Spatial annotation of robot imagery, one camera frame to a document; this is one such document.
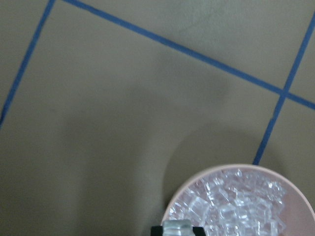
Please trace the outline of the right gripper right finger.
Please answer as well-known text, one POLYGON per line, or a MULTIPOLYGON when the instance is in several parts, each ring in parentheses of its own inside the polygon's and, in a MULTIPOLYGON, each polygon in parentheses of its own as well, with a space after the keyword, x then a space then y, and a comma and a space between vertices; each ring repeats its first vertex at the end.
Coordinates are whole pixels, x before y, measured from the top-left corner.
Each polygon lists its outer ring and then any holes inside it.
POLYGON ((203 227, 193 227, 193 233, 195 236, 205 236, 205 231, 203 227))

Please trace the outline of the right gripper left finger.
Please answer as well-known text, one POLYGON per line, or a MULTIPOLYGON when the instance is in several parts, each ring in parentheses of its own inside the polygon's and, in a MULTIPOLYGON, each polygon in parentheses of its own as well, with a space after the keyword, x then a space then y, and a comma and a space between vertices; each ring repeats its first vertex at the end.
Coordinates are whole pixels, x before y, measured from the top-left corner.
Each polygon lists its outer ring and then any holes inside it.
POLYGON ((163 236, 163 226, 152 226, 151 236, 163 236))

